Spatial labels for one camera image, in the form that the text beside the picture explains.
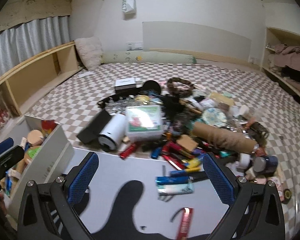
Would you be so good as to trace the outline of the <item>cardboard tube with twine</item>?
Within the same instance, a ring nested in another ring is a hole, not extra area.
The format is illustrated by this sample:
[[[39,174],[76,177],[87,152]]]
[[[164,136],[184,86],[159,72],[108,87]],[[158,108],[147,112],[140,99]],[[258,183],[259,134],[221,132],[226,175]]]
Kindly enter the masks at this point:
[[[245,154],[252,154],[258,149],[258,143],[253,139],[246,138],[243,133],[213,127],[201,122],[194,123],[192,134],[219,149]]]

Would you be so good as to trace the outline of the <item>black tape roll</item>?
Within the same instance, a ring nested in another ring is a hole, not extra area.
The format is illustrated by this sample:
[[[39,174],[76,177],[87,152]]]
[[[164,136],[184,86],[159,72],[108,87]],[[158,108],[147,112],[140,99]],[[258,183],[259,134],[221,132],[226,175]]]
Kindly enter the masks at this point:
[[[292,192],[290,191],[290,189],[284,189],[283,196],[284,196],[283,204],[289,203],[289,201],[292,198]]]

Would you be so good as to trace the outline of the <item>open wardrobe shelf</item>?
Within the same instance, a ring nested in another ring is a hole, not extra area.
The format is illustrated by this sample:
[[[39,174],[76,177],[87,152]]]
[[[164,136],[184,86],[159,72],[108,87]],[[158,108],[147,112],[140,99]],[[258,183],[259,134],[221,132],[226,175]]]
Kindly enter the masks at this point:
[[[300,34],[268,27],[261,68],[300,104]]]

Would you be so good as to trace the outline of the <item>wooden side shelf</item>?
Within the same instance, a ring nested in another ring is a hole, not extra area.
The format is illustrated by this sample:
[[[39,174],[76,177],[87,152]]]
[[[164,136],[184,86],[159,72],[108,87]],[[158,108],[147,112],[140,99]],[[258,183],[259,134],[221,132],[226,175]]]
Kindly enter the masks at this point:
[[[81,71],[74,42],[56,46],[16,65],[0,77],[0,93],[17,116]]]

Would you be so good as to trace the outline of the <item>long red lighter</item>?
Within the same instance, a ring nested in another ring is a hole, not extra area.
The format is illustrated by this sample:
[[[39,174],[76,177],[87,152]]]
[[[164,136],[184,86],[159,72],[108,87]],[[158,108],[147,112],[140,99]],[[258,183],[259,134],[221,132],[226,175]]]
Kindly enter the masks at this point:
[[[188,237],[190,226],[192,222],[194,209],[190,207],[185,207],[182,209],[182,218],[179,225],[177,240],[185,240]]]

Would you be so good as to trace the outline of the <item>white shoe box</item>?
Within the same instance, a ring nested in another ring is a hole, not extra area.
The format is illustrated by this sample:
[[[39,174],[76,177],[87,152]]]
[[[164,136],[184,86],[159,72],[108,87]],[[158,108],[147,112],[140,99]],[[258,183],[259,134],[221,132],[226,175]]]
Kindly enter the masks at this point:
[[[41,129],[41,120],[32,116],[22,116],[10,120],[0,131],[0,142],[11,137],[14,145],[19,145],[21,139],[33,129]],[[18,219],[21,199],[29,180],[37,184],[50,183],[60,176],[74,156],[74,148],[68,141],[61,125],[44,140],[31,163],[25,168],[8,204],[8,214]]]

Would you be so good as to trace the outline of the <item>checkered bed sheet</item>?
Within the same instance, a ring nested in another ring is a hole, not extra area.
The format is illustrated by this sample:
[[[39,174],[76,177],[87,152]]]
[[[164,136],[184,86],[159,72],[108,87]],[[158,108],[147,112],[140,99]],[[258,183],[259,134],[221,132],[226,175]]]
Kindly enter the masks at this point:
[[[27,115],[57,121],[68,140],[78,146],[77,133],[98,112],[97,103],[114,93],[115,80],[134,77],[138,83],[162,82],[175,76],[205,91],[230,93],[236,105],[258,113],[258,121],[269,131],[266,151],[278,157],[285,186],[293,194],[283,212],[286,239],[294,237],[300,229],[300,105],[264,75],[203,64],[103,64],[86,77],[76,74],[57,86]]]

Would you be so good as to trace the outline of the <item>dark blue lighter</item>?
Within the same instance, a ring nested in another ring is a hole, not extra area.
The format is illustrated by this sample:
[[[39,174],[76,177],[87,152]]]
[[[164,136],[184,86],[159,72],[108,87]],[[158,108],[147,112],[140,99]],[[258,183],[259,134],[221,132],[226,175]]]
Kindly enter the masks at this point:
[[[187,184],[189,182],[189,176],[183,176],[183,177],[157,177],[155,182],[156,182],[157,185]]]

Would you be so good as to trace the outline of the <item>fluffy white pillow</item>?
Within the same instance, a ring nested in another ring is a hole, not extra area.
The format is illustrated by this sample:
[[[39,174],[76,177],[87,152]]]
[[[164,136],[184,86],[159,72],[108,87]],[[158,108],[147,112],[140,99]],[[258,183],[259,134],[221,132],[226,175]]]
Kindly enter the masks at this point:
[[[101,65],[103,50],[98,37],[77,38],[75,39],[75,46],[87,70],[95,70]]]

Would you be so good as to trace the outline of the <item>small black white box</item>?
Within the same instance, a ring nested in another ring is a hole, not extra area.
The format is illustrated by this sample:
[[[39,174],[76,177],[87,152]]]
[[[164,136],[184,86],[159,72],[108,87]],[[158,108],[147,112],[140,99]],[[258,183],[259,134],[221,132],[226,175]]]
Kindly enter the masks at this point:
[[[118,79],[114,82],[114,89],[116,92],[132,88],[136,88],[136,81],[134,77]]]

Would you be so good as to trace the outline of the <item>red yellow card box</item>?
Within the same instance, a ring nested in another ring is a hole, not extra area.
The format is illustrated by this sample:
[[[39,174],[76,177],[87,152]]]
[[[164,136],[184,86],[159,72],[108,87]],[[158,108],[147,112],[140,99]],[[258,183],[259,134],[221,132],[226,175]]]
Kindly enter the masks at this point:
[[[42,134],[47,137],[57,127],[57,123],[55,120],[42,120],[41,126]]]

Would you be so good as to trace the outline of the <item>dark blue round jar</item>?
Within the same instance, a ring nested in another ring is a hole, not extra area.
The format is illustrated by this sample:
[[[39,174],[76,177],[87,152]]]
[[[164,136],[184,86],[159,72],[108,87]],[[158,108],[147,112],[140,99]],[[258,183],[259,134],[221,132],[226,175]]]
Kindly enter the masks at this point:
[[[253,170],[257,173],[274,173],[278,163],[276,156],[263,155],[254,159]]]

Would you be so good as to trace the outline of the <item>clear plastic storage box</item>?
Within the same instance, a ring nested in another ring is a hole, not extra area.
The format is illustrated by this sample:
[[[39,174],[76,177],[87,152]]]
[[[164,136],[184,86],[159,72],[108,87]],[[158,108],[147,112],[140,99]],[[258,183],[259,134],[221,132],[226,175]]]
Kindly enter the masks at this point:
[[[131,142],[158,140],[163,133],[161,107],[126,107],[126,136]]]

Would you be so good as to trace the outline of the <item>hanging white paper bag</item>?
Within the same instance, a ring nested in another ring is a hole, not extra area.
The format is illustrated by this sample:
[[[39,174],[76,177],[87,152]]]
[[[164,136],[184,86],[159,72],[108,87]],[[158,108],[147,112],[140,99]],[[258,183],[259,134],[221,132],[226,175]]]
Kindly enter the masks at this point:
[[[136,13],[136,0],[122,0],[122,12],[125,15]]]

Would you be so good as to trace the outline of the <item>round wooden coaster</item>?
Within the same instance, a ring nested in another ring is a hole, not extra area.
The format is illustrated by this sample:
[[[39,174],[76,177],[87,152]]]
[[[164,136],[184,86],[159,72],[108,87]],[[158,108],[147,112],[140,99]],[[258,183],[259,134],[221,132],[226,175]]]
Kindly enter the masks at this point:
[[[27,135],[27,142],[31,146],[39,146],[44,141],[44,135],[40,130],[34,129],[30,131]]]

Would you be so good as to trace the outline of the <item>white cylindrical speaker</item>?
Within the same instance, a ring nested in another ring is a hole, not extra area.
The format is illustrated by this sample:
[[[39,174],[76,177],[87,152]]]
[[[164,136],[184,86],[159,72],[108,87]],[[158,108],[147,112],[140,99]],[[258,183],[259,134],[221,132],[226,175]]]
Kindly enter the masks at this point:
[[[98,143],[106,152],[116,151],[125,136],[126,116],[122,113],[113,115],[98,136]]]

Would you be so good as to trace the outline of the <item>teal white lighter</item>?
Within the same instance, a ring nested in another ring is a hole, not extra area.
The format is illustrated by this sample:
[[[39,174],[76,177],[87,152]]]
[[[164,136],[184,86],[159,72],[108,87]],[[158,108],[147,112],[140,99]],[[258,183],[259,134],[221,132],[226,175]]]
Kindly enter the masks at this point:
[[[158,185],[157,190],[160,196],[192,194],[194,193],[194,185],[192,183]]]

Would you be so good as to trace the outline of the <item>blue yellow lighter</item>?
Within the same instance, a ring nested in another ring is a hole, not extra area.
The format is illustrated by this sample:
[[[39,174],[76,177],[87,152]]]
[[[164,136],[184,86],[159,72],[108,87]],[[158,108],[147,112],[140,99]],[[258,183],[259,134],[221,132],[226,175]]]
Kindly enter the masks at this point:
[[[184,177],[190,174],[200,172],[202,169],[200,167],[186,168],[184,170],[176,170],[170,172],[170,177]]]

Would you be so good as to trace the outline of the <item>red lighter by speaker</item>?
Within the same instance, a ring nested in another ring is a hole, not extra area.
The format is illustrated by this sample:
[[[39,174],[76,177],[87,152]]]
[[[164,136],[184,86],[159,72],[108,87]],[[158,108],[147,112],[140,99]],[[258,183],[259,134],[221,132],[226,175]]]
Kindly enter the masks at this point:
[[[119,154],[119,157],[123,160],[128,158],[132,153],[134,153],[138,149],[139,146],[140,142],[131,143],[123,152]]]

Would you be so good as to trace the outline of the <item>green bolster pillow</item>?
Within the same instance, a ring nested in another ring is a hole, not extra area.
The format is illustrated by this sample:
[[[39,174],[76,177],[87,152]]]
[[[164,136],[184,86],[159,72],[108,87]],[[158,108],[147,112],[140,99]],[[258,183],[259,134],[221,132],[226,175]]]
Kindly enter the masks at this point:
[[[102,63],[184,63],[196,64],[192,55],[157,51],[108,51],[102,54]]]

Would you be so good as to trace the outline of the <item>pile of clothes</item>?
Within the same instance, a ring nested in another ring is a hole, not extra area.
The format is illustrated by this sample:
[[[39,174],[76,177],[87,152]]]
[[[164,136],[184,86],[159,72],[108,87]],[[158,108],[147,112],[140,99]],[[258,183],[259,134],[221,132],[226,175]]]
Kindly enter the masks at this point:
[[[277,68],[283,76],[300,82],[300,46],[277,44],[274,53],[268,56],[268,62],[271,68]]]

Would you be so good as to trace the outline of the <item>grey curtain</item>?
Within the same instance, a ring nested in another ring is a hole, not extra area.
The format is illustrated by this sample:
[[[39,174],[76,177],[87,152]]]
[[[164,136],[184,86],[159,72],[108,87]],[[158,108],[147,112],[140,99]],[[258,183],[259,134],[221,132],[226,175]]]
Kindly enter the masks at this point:
[[[0,33],[0,77],[16,65],[70,42],[69,16],[22,23]]]

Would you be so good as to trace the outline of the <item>black square box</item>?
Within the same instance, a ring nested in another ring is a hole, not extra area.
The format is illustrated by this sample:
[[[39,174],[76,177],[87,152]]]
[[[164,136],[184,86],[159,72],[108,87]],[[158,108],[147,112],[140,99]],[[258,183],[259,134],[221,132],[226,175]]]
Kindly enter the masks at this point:
[[[111,120],[111,118],[112,116],[105,109],[101,110],[83,129],[81,129],[77,138],[83,144],[90,144],[96,141],[102,129]]]

